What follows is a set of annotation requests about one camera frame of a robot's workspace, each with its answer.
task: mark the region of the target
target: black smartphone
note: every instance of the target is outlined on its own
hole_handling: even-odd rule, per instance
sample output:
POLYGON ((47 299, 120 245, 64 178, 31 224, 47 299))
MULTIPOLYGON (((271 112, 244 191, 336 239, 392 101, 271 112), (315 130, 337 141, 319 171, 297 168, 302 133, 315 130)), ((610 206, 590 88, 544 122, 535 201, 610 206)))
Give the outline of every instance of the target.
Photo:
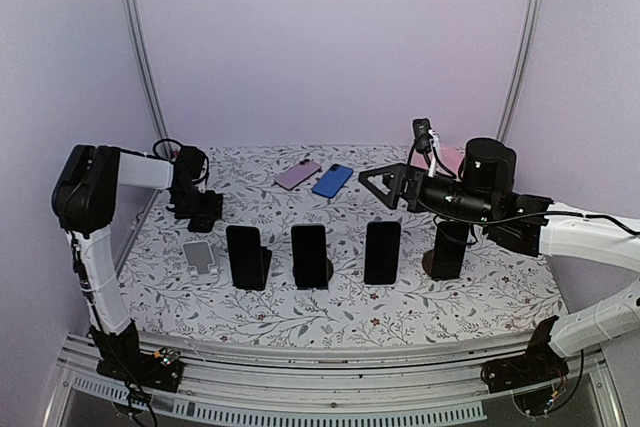
POLYGON ((228 226, 227 248, 233 286, 237 289, 264 290, 269 274, 271 251, 260 245, 258 228, 228 226))
POLYGON ((438 223, 432 250, 424 254, 422 267, 435 280, 457 279, 467 250, 469 224, 443 221, 438 223))
POLYGON ((327 259, 327 238, 324 225, 294 225, 291 227, 293 277, 299 289, 327 289, 333 274, 327 259))
POLYGON ((364 283, 389 285, 396 282, 400 255, 399 222, 369 222, 364 254, 364 283))

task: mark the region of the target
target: floral tablecloth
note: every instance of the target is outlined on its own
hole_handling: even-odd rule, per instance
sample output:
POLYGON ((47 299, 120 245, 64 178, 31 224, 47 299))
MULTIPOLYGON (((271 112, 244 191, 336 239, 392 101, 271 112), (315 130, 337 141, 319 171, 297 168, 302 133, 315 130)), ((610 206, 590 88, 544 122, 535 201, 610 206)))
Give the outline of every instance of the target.
POLYGON ((120 274, 125 302, 139 329, 197 340, 292 347, 371 347, 462 341, 532 330, 565 312, 543 259, 508 252, 486 239, 467 250, 458 280, 433 281, 421 258, 433 245, 430 214, 389 210, 357 174, 406 158, 405 147, 306 146, 212 148, 208 188, 224 194, 223 220, 211 234, 175 221, 162 193, 120 274), (288 192, 277 173, 303 158, 339 163, 355 174, 331 200, 311 193, 322 172, 288 192), (366 225, 402 224, 398 280, 363 282, 366 225), (292 225, 322 223, 335 273, 329 289, 298 291, 292 274, 292 225), (182 254, 186 241, 207 240, 227 256, 227 225, 253 225, 273 251, 267 289, 236 290, 228 267, 210 284, 194 285, 182 254))

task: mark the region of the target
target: blue smartphone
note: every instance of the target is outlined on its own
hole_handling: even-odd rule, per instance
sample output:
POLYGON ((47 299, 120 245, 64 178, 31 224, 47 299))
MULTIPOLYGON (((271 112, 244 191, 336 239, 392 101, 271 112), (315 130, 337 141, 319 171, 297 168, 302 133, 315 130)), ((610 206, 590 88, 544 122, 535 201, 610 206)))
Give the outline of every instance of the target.
POLYGON ((353 169, 344 165, 333 164, 318 183, 313 186, 311 192, 327 199, 333 199, 352 174, 353 169))

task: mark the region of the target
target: pink smartphone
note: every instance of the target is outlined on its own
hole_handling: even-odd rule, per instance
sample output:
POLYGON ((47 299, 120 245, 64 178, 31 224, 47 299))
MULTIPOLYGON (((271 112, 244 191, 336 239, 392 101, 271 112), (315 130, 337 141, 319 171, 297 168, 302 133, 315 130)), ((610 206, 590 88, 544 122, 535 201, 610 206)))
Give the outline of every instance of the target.
POLYGON ((316 164, 309 159, 304 159, 289 170, 285 170, 281 174, 276 175, 273 180, 275 180, 276 184, 279 186, 284 187, 287 190, 291 190, 296 185, 307 180, 320 169, 322 169, 320 164, 316 164))

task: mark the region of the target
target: white wall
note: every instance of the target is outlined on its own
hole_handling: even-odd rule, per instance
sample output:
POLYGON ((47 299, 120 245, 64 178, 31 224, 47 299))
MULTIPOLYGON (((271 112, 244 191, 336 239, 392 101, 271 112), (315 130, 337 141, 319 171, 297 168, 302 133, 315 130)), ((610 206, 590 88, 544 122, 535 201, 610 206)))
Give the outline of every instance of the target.
MULTIPOLYGON (((640 217, 640 3, 544 0, 509 145, 517 189, 576 207, 640 217)), ((554 259, 568 307, 583 308, 637 276, 554 259)), ((605 347, 629 425, 640 425, 640 335, 605 347)))
MULTIPOLYGON (((0 0, 0 425, 42 422, 67 331, 86 326, 50 207, 76 143, 149 148, 120 0, 0 0)), ((124 192, 114 245, 148 198, 124 192)))
POLYGON ((494 135, 527 0, 139 0, 173 135, 200 145, 494 135))

